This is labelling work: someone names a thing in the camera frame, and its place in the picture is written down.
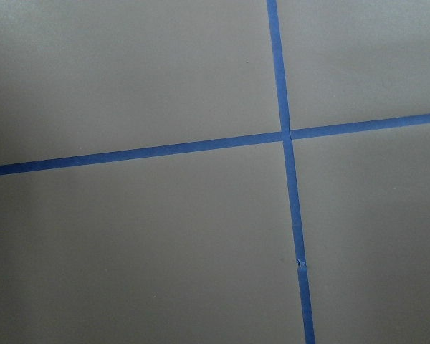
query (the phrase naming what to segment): floor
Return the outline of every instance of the floor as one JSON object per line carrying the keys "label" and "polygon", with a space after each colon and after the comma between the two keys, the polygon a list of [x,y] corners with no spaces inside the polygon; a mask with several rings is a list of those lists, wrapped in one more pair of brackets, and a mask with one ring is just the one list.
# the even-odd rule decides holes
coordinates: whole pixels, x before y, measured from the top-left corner
{"label": "floor", "polygon": [[0,1],[0,343],[430,343],[430,1]]}

